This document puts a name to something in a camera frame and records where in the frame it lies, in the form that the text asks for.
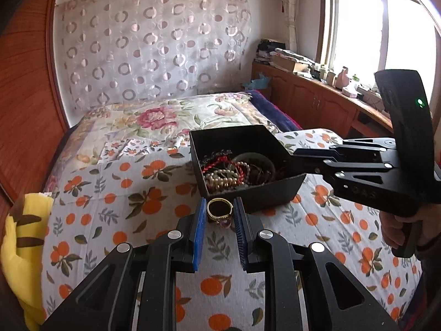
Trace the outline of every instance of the ring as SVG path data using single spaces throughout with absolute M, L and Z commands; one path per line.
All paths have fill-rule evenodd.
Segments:
M 222 203 L 225 203 L 226 205 L 228 205 L 228 206 L 230 207 L 230 211 L 229 211 L 227 214 L 225 214 L 225 215 L 221 215 L 221 216 L 219 216 L 219 217 L 213 215 L 213 214 L 210 212 L 210 205 L 211 205 L 212 203 L 214 203 L 214 202 L 222 202 Z M 224 198 L 222 198 L 222 197 L 215 197 L 214 199 L 211 199 L 211 200 L 208 202 L 208 204 L 207 204 L 207 214 L 208 214 L 208 217 L 209 217 L 211 220 L 213 220 L 213 221 L 215 221 L 215 222 L 217 222 L 217 223 L 219 223 L 220 221 L 223 221 L 223 220 L 228 220 L 228 219 L 230 219 L 230 218 L 233 216 L 233 205 L 232 205 L 228 200 L 226 200 L 226 199 L 224 199 Z

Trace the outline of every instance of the yellow plush toy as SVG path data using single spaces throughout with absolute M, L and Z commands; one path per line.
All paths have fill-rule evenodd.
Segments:
M 0 250 L 3 274 L 24 310 L 26 326 L 45 321 L 41 296 L 41 254 L 53 199 L 43 193 L 19 198 L 5 221 Z

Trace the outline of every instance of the human hand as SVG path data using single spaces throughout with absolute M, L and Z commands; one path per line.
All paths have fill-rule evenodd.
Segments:
M 398 249 L 404 244 L 405 236 L 401 228 L 403 223 L 423 221 L 421 236 L 417 241 L 418 246 L 426 245 L 441 233 L 441 204 L 425 204 L 410 218 L 402 218 L 393 214 L 380 211 L 381 233 L 387 245 Z

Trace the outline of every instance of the pink figurine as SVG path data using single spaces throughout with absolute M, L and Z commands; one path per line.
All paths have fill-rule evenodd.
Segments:
M 350 81 L 351 79 L 348 76 L 348 68 L 343 66 L 343 69 L 338 74 L 335 80 L 335 88 L 341 90 L 343 89 L 343 87 L 348 86 Z

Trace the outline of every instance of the window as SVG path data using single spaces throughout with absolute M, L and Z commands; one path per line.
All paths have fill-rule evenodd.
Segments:
M 329 65 L 343 66 L 373 86 L 382 69 L 417 70 L 430 100 L 436 66 L 436 30 L 412 0 L 335 0 L 334 42 Z

